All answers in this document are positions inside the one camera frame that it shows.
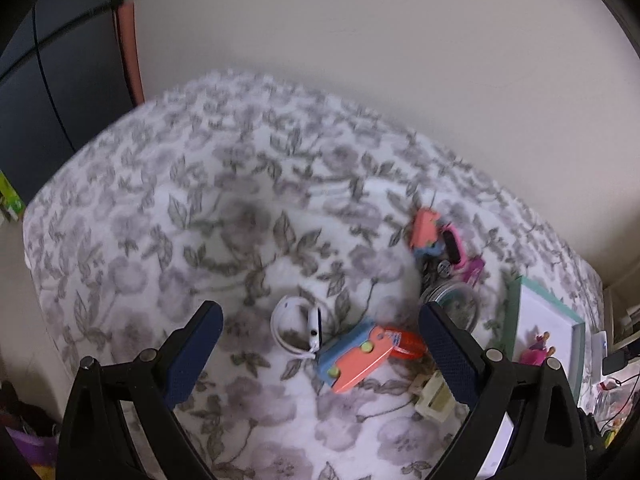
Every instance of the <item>orange plastic piece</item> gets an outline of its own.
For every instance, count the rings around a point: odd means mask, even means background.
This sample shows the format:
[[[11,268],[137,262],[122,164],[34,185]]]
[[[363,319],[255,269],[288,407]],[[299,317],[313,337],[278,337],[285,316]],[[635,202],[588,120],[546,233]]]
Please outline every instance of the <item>orange plastic piece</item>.
[[[433,209],[421,208],[415,215],[414,232],[409,247],[431,247],[438,241],[438,226],[440,213]]]
[[[394,349],[391,357],[399,359],[420,359],[427,353],[427,345],[424,344],[422,336],[408,330],[385,327],[385,334],[391,338]]]
[[[352,348],[336,360],[335,366],[340,369],[340,377],[331,387],[335,393],[341,394],[353,388],[385,362],[394,348],[391,338],[385,335],[385,329],[380,326],[373,327],[368,341],[373,344],[371,352],[364,352],[361,347]]]

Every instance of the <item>screw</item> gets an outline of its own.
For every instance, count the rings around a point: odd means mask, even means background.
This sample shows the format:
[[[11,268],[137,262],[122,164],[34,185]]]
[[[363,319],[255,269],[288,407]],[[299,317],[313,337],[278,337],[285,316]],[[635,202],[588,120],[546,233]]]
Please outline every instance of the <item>screw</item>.
[[[486,351],[486,356],[489,359],[489,361],[493,361],[494,363],[502,361],[502,352],[500,352],[495,348],[489,348]]]
[[[446,279],[449,276],[451,276],[451,264],[449,263],[448,260],[442,260],[438,264],[437,270],[438,270],[438,275],[443,279]]]
[[[87,355],[82,359],[80,359],[80,367],[84,368],[84,370],[88,370],[89,368],[91,368],[94,365],[94,363],[95,363],[95,359],[90,355]]]
[[[549,359],[547,359],[546,364],[548,364],[549,368],[553,370],[559,370],[560,367],[562,366],[560,364],[560,361],[558,361],[558,359],[556,359],[555,357],[550,357]]]
[[[138,357],[143,363],[148,363],[149,361],[153,361],[158,355],[158,350],[155,348],[145,348]]]

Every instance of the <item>white blanket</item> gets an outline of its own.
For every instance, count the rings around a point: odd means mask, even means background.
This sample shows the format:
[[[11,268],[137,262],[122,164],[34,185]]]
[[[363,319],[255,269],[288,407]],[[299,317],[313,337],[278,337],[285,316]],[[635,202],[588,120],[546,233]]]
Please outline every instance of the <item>white blanket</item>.
[[[86,354],[133,359],[202,300],[220,303],[223,336],[176,410],[219,478],[425,478],[466,414],[415,416],[406,388],[433,362],[389,360],[335,395],[311,362],[274,346],[268,320],[293,294],[320,307],[325,338],[365,314],[414,327],[419,276],[404,238],[432,201],[486,261],[483,347],[500,340],[519,274],[602,329],[597,274],[508,190],[374,110],[269,76],[212,73],[121,118],[39,192],[24,240],[72,372]]]

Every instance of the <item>white device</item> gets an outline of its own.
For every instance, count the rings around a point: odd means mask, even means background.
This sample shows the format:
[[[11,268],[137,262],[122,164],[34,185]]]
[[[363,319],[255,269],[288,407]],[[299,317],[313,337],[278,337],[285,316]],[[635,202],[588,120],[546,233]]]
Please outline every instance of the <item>white device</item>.
[[[301,306],[308,309],[306,318],[306,335],[309,341],[308,350],[297,348],[282,338],[279,332],[282,319],[289,314],[297,312]],[[287,354],[298,359],[315,359],[316,352],[320,349],[322,343],[322,322],[320,318],[320,309],[312,306],[305,298],[297,296],[285,296],[282,298],[271,313],[271,335],[276,344]]]
[[[602,376],[602,360],[607,356],[607,332],[597,332],[591,335],[591,384],[598,384],[604,380]]]
[[[418,375],[410,388],[417,388],[419,384],[424,383],[423,377],[425,376]],[[456,399],[453,398],[442,372],[437,370],[418,394],[418,401],[414,405],[415,411],[442,423],[449,418],[455,407]]]

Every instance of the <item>figurine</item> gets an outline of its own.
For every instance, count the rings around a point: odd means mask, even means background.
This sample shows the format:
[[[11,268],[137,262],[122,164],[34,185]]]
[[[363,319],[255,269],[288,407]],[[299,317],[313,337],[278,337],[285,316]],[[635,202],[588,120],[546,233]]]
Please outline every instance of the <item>figurine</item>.
[[[548,350],[546,349],[546,342],[550,337],[551,334],[549,332],[537,335],[536,342],[520,355],[520,362],[524,365],[540,366],[547,357],[555,354],[555,346],[551,346]]]

